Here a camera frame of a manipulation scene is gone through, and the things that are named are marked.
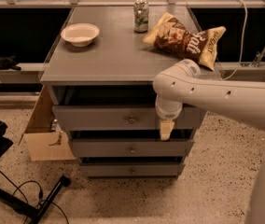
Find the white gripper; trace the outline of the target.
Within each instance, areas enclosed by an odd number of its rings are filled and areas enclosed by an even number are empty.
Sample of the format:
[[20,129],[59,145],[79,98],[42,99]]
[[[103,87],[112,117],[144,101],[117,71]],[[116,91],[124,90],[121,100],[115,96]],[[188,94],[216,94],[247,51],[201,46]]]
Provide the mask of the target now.
[[164,119],[160,121],[160,139],[166,141],[170,138],[174,128],[173,119],[176,119],[182,111],[182,104],[157,96],[155,108],[157,115]]

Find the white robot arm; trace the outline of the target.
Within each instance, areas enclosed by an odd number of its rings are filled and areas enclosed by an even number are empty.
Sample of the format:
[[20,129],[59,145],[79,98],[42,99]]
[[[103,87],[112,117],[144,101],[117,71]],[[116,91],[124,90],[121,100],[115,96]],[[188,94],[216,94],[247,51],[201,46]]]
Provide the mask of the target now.
[[[175,119],[188,104],[265,131],[265,82],[202,79],[199,66],[186,59],[155,75],[153,89],[162,122]],[[245,224],[265,224],[265,162],[258,171]]]

